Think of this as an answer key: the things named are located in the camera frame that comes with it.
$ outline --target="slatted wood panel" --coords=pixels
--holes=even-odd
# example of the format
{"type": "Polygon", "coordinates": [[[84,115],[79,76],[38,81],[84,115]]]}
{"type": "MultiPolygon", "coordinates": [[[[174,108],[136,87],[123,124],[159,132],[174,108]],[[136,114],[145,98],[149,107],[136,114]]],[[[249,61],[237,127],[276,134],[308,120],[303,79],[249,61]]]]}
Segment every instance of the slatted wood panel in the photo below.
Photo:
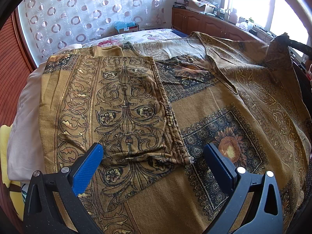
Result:
{"type": "MultiPolygon", "coordinates": [[[[22,56],[10,17],[0,31],[0,125],[10,126],[16,115],[18,97],[30,70],[22,56]]],[[[22,233],[22,222],[14,212],[8,189],[0,181],[0,206],[22,233]]]]}

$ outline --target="dark blue fabric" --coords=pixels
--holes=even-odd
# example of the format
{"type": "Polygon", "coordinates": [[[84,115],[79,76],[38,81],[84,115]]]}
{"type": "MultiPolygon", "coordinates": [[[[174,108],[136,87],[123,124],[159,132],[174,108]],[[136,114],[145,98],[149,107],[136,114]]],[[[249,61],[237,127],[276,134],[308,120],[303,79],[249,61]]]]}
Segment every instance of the dark blue fabric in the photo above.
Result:
{"type": "Polygon", "coordinates": [[[176,34],[176,35],[178,35],[179,37],[181,37],[181,38],[184,38],[184,37],[187,37],[188,35],[186,35],[185,33],[182,33],[182,32],[180,32],[180,31],[177,31],[176,29],[171,29],[171,31],[174,33],[174,34],[176,34]]]}

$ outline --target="sheer curtain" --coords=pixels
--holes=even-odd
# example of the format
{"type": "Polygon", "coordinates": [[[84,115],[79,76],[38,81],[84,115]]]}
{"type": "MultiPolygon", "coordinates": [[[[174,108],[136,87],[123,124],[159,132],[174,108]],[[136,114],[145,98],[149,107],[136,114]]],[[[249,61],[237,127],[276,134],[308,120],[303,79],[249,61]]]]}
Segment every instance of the sheer curtain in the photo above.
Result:
{"type": "Polygon", "coordinates": [[[24,0],[19,15],[35,60],[46,60],[73,43],[113,34],[117,21],[135,21],[140,29],[161,27],[163,0],[24,0]]]}

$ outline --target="wooden cabinet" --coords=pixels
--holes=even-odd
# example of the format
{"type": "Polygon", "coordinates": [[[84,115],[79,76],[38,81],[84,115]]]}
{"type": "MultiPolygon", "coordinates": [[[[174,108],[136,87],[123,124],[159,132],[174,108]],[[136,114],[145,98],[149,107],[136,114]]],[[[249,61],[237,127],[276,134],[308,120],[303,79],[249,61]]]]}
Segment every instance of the wooden cabinet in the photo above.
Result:
{"type": "Polygon", "coordinates": [[[182,31],[182,24],[185,18],[185,11],[182,9],[172,9],[172,17],[171,17],[172,27],[180,32],[182,31]]]}
{"type": "Polygon", "coordinates": [[[222,38],[225,32],[225,27],[225,24],[220,23],[215,19],[205,17],[202,19],[202,27],[200,29],[200,32],[206,33],[213,37],[222,38]]]}
{"type": "Polygon", "coordinates": [[[200,31],[202,26],[202,16],[198,13],[185,14],[182,30],[190,35],[193,31],[200,31]]]}
{"type": "Polygon", "coordinates": [[[256,36],[229,22],[186,9],[172,8],[172,27],[187,35],[193,31],[200,31],[213,37],[239,41],[257,40],[263,43],[256,36]]]}

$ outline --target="cabinet door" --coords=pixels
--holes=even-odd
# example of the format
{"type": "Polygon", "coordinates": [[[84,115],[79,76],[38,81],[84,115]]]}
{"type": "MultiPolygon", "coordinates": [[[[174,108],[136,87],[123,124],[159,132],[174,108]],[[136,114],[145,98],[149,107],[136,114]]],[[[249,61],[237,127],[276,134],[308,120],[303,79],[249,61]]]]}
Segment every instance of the cabinet door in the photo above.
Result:
{"type": "Polygon", "coordinates": [[[182,9],[172,8],[172,26],[174,29],[182,32],[182,24],[185,17],[185,11],[182,9]]]}
{"type": "Polygon", "coordinates": [[[193,31],[200,31],[202,24],[202,15],[197,13],[185,13],[184,24],[182,32],[190,35],[193,31]]]}
{"type": "Polygon", "coordinates": [[[239,40],[239,41],[255,40],[248,33],[244,32],[243,30],[238,29],[236,26],[226,26],[223,37],[225,39],[239,40]]]}
{"type": "Polygon", "coordinates": [[[223,37],[225,24],[215,18],[203,17],[201,32],[213,37],[223,37]]]}

